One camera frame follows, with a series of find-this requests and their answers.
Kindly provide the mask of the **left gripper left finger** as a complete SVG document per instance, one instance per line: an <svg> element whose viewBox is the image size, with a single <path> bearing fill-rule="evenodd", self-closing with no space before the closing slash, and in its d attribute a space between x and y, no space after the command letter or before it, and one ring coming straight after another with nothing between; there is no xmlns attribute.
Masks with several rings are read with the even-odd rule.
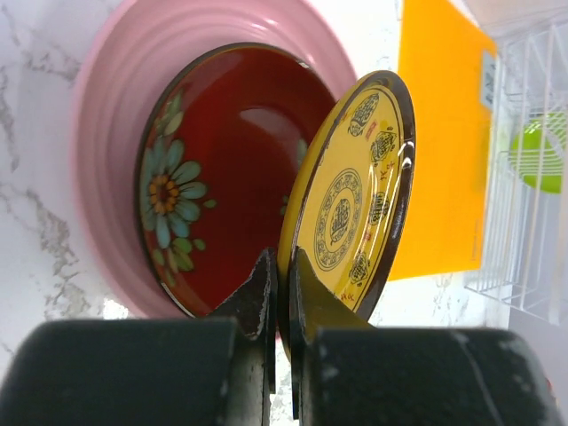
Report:
<svg viewBox="0 0 568 426"><path fill-rule="evenodd" d="M278 274L272 248L259 255L248 278L212 313L229 320L222 406L216 425L268 425L275 393Z"/></svg>

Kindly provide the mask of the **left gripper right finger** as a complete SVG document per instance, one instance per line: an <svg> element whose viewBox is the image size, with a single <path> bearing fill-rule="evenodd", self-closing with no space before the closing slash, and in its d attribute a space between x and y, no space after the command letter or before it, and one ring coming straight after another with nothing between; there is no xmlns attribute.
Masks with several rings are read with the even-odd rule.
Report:
<svg viewBox="0 0 568 426"><path fill-rule="evenodd" d="M302 248L288 284L294 417L302 425L373 424L377 330L327 289Z"/></svg>

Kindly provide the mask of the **red floral plate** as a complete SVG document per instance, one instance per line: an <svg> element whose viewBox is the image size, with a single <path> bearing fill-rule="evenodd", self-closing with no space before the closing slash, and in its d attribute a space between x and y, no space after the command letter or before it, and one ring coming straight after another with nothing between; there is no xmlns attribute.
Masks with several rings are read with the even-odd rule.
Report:
<svg viewBox="0 0 568 426"><path fill-rule="evenodd" d="M213 312L277 246L334 105L308 65L262 43L204 53L166 85L140 139L134 205L152 273L184 315Z"/></svg>

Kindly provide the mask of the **green plate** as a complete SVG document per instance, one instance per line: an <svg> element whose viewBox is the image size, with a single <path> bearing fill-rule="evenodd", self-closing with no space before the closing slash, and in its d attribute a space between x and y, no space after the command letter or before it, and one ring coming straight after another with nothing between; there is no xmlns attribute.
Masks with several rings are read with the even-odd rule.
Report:
<svg viewBox="0 0 568 426"><path fill-rule="evenodd" d="M566 147L567 113L547 113L531 119L514 137L508 160L528 186L560 194Z"/></svg>

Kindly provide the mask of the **pink plate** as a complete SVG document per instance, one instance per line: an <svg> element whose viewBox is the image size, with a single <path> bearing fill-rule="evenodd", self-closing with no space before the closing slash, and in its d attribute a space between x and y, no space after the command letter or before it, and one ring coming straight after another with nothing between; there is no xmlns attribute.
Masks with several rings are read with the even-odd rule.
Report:
<svg viewBox="0 0 568 426"><path fill-rule="evenodd" d="M75 205L103 278L138 317L180 315L139 242L139 140L174 76L201 54L236 42L293 53L336 97L356 81L340 40L306 1L124 1L97 33L78 75L70 142Z"/></svg>

